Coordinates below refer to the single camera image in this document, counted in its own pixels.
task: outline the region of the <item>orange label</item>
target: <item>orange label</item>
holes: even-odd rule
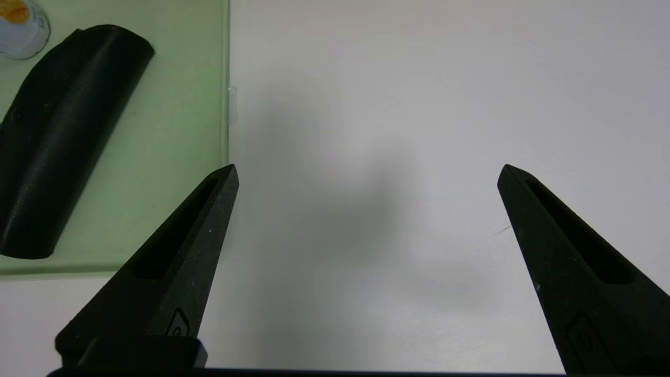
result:
[[[0,17],[11,23],[25,23],[30,18],[30,9],[22,0],[0,0]]]

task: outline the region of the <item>green tray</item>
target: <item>green tray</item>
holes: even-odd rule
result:
[[[227,0],[41,0],[51,37],[29,60],[0,61],[0,114],[44,52],[75,29],[111,23],[155,56],[60,237],[43,260],[0,256],[0,276],[118,270],[211,171],[227,163]]]

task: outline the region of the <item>translucent green plate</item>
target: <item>translucent green plate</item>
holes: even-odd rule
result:
[[[0,114],[46,50],[111,23],[155,56],[56,246],[43,260],[0,256],[0,276],[110,274],[211,171],[227,162],[227,0],[41,0],[52,34],[29,60],[0,61]]]

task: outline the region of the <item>black plastic cover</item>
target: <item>black plastic cover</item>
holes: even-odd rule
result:
[[[76,30],[31,70],[0,127],[0,254],[50,256],[153,56],[129,30]]]

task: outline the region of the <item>white background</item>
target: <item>white background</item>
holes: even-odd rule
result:
[[[241,187],[200,331],[209,366],[561,372],[505,230],[505,163],[670,290],[670,3],[231,15]],[[103,282],[0,283],[0,374],[57,367],[55,334]]]

